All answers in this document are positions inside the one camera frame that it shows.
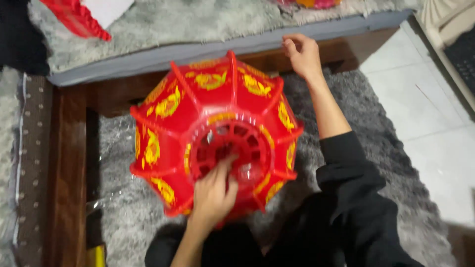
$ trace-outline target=hand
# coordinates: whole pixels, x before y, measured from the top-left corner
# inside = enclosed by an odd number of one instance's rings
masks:
[[[233,177],[228,177],[228,173],[231,164],[237,158],[237,155],[232,155],[220,161],[203,179],[195,183],[194,207],[188,224],[200,228],[206,235],[234,206],[238,194],[238,182]]]
[[[294,71],[305,80],[323,78],[320,54],[315,40],[301,33],[282,36],[282,47]]]

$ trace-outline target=gray mattress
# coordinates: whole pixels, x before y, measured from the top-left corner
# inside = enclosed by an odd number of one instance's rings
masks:
[[[282,35],[301,32],[315,40],[327,40],[367,31],[397,27],[413,10],[381,12],[368,17],[352,16],[321,21],[300,27],[266,31],[260,35],[235,38],[226,42],[207,44],[176,44],[135,52],[129,55],[104,59],[48,77],[57,86],[71,86],[119,77],[134,76],[147,72],[166,70],[170,61],[188,64],[207,58],[222,57],[228,50],[236,55],[255,53],[280,47]]]

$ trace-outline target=white tile floor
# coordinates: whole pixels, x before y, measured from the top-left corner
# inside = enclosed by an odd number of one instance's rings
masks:
[[[442,219],[475,228],[475,123],[419,35],[404,22],[361,70]]]

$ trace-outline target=black sleeve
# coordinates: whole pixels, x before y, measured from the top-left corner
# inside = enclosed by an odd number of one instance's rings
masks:
[[[397,205],[378,194],[386,182],[354,132],[320,141],[326,165],[316,172],[323,194],[337,200],[330,223],[341,233],[348,267],[422,266],[401,247]]]

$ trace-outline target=person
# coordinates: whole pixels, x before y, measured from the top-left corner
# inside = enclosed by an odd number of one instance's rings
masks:
[[[228,157],[196,182],[186,229],[159,231],[147,250],[145,265],[422,266],[399,243],[397,205],[378,194],[385,180],[366,159],[326,84],[317,43],[302,34],[290,34],[283,36],[282,45],[310,90],[326,162],[316,171],[322,191],[307,197],[290,214],[263,256],[246,225],[213,230],[233,207],[238,191],[237,182],[228,177],[235,156]]]

